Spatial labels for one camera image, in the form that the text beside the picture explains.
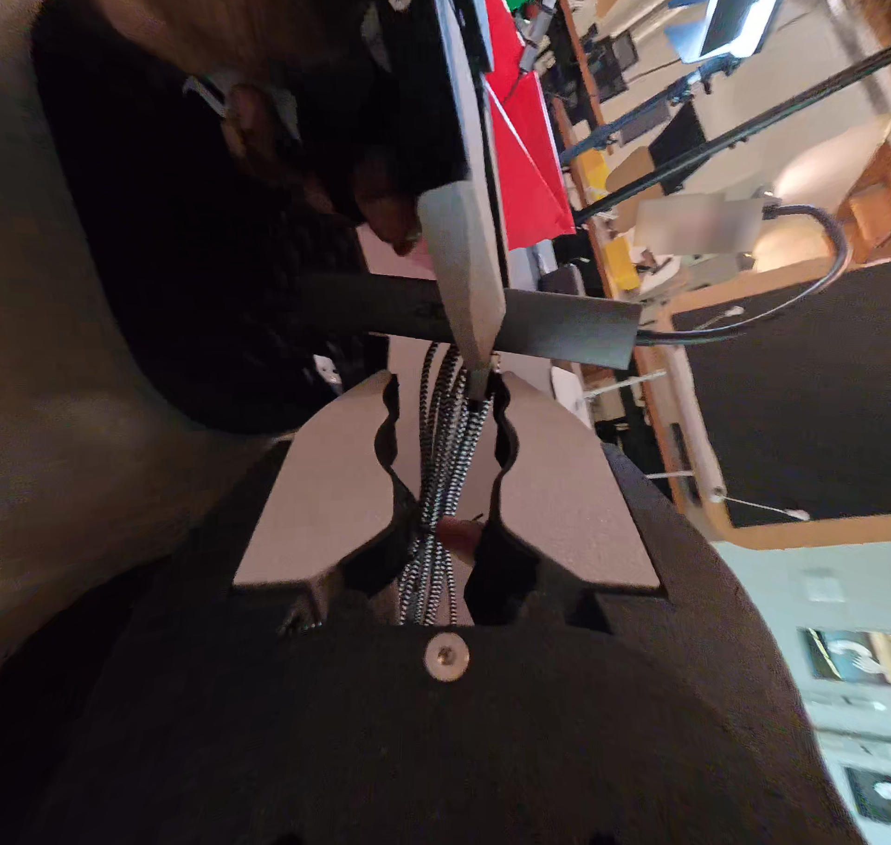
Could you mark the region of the tan chair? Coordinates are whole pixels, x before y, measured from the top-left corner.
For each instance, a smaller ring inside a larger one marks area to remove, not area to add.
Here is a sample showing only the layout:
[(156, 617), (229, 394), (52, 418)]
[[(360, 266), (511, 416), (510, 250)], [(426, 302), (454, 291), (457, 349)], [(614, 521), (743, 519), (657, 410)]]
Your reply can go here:
[[(655, 171), (655, 166), (648, 146), (635, 149), (617, 167), (611, 170), (605, 183), (607, 193), (617, 193), (631, 182), (644, 176), (650, 176)], [(613, 217), (610, 228), (615, 234), (629, 232), (635, 226), (640, 205), (644, 201), (663, 198), (664, 195), (665, 193), (660, 182), (656, 182), (631, 198), (618, 203), (611, 209)]]

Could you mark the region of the white panel stand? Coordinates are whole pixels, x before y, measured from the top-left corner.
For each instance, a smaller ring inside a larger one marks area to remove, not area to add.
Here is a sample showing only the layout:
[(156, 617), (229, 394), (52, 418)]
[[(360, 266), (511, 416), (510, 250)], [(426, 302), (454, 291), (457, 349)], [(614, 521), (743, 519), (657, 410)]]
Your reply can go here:
[(695, 394), (693, 375), (686, 350), (682, 347), (669, 346), (663, 349), (663, 355), (665, 361), (657, 372), (640, 375), (595, 390), (584, 390), (575, 375), (564, 373), (557, 365), (553, 365), (550, 371), (551, 393), (560, 405), (574, 414), (585, 426), (590, 427), (591, 422), (587, 410), (589, 400), (623, 387), (630, 387), (635, 383), (649, 383), (666, 376), (674, 387), (679, 423), (684, 434), (686, 452), (690, 461), (682, 473), (658, 474), (656, 478), (694, 478), (698, 483), (699, 494), (707, 497), (713, 504), (732, 503), (779, 515), (786, 519), (801, 522), (811, 521), (811, 516), (805, 510), (763, 505), (729, 494), (717, 455), (708, 439), (705, 422)]

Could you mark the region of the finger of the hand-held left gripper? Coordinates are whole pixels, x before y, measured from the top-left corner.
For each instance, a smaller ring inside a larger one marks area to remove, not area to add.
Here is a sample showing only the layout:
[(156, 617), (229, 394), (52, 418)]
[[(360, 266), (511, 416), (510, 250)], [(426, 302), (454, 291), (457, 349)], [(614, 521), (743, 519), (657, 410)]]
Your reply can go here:
[(494, 120), (487, 84), (480, 86), (480, 123), (483, 135), (483, 155), (486, 191), (495, 230), (496, 260), (503, 288), (510, 287), (508, 249), (504, 222), (504, 205), (500, 188), (495, 144)]
[(467, 394), (471, 401), (482, 401), (505, 299), (484, 172), (480, 86), (487, 81), (471, 61), (462, 29), (471, 28), (475, 17), (480, 40), (489, 46), (488, 24), (481, 11), (483, 0), (433, 3), (463, 167), (459, 179), (420, 195), (418, 214), (447, 320), (458, 342), (454, 346), (467, 370)]

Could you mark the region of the black light stand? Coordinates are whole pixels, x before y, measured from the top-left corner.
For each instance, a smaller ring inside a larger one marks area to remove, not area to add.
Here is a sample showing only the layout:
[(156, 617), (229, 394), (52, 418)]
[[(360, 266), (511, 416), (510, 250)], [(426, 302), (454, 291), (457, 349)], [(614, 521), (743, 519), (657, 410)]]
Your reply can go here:
[(603, 151), (611, 145), (624, 147), (663, 126), (672, 119), (674, 109), (687, 104), (698, 88), (711, 93), (715, 76), (729, 77), (741, 65), (740, 58), (724, 55), (706, 59), (694, 71), (635, 106), (614, 121), (597, 126), (585, 139), (565, 149), (559, 156), (561, 166), (568, 165), (588, 150)]

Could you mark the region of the black floor lamp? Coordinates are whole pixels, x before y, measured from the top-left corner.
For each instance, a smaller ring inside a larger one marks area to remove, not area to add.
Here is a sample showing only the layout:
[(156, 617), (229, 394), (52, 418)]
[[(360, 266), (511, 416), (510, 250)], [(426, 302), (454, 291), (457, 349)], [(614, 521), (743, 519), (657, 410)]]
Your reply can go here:
[(739, 126), (735, 126), (717, 138), (701, 144), (696, 149), (669, 160), (663, 166), (636, 178), (617, 191), (607, 194), (603, 199), (575, 211), (573, 215), (575, 226), (581, 227), (592, 217), (614, 208), (618, 204), (629, 200), (654, 185), (666, 181), (682, 171), (696, 169), (700, 164), (720, 152), (739, 143), (747, 142), (749, 138), (760, 134), (786, 118), (819, 104), (831, 95), (873, 76), (878, 71), (888, 67), (889, 64), (890, 46), (887, 46), (857, 64), (813, 85), (808, 90), (797, 93), (783, 103), (773, 106)]

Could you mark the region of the grey usb hub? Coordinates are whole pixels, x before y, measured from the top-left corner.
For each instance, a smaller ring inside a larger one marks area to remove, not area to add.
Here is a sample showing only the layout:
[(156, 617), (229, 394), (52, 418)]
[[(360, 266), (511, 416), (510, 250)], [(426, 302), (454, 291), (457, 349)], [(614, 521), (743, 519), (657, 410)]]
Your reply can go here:
[[(618, 300), (505, 289), (493, 349), (626, 369), (640, 306)], [(297, 312), (329, 333), (379, 333), (457, 345), (432, 280), (373, 273), (312, 273), (300, 279)]]

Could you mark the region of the black panel with wooden edge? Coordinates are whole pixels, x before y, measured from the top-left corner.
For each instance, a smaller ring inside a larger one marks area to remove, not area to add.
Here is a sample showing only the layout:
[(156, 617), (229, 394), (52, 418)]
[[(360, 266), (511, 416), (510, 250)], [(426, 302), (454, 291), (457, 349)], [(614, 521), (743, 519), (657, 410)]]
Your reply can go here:
[(741, 337), (685, 349), (731, 496), (699, 494), (717, 539), (752, 550), (889, 542), (890, 265), (854, 267)]

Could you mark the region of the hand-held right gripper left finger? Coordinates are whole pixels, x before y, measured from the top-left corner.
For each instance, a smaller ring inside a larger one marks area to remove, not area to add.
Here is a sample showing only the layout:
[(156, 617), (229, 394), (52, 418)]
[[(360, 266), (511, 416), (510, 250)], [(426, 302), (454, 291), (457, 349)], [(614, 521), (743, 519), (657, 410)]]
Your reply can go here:
[(393, 469), (398, 418), (397, 378), (384, 370), (296, 432), (235, 590), (378, 594), (402, 572), (417, 504)]

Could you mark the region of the person's right hand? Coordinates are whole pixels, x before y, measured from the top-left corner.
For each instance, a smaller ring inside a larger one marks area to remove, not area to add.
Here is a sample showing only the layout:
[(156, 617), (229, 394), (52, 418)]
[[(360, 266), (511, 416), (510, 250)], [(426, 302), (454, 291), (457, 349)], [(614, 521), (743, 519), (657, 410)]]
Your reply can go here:
[(453, 516), (440, 519), (436, 535), (440, 544), (462, 561), (473, 564), (482, 538), (484, 525), (478, 520), (461, 520)]

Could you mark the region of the black padded wrist rest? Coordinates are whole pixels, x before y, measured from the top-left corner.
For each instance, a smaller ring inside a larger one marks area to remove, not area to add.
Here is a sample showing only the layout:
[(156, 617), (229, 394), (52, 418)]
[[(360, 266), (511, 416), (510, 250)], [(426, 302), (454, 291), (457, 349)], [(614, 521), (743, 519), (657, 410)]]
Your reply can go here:
[(184, 73), (88, 0), (44, 0), (39, 96), (110, 311), (140, 371), (195, 423), (241, 436), (299, 428), (387, 367), (388, 339), (298, 320), (299, 277), (365, 268), (355, 230), (245, 175)]

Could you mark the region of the grey box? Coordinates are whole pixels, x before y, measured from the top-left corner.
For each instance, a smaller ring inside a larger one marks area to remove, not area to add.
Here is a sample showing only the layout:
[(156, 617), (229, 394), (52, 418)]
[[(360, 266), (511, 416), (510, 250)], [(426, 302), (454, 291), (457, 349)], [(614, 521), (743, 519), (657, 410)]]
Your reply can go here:
[(582, 273), (573, 263), (562, 264), (539, 278), (537, 289), (541, 293), (586, 297)]

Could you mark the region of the person's light clothing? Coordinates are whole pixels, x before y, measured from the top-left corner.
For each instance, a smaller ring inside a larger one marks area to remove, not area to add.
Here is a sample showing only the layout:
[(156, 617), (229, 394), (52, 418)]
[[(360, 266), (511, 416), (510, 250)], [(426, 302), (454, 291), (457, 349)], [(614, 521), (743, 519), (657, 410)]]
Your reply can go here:
[(264, 443), (197, 424), (138, 368), (40, 100), (43, 2), (2, 0), (2, 661), (169, 549)]

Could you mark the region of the person's left hand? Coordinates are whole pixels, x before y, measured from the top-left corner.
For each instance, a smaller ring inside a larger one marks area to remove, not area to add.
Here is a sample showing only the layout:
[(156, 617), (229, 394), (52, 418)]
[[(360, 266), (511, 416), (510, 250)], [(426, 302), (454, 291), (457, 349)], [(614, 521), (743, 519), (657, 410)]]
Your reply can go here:
[(125, 40), (223, 81), (221, 132), (243, 173), (395, 253), (420, 240), (392, 138), (395, 81), (374, 0), (85, 0)]

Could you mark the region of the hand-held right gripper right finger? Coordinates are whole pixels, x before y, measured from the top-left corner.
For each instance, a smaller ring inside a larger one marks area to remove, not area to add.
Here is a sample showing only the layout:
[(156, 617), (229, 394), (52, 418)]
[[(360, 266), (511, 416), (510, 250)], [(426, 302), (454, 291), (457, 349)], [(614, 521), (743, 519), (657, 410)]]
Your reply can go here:
[(500, 466), (464, 599), (474, 623), (542, 612), (607, 626), (602, 595), (655, 597), (662, 583), (595, 433), (507, 371), (492, 377)]

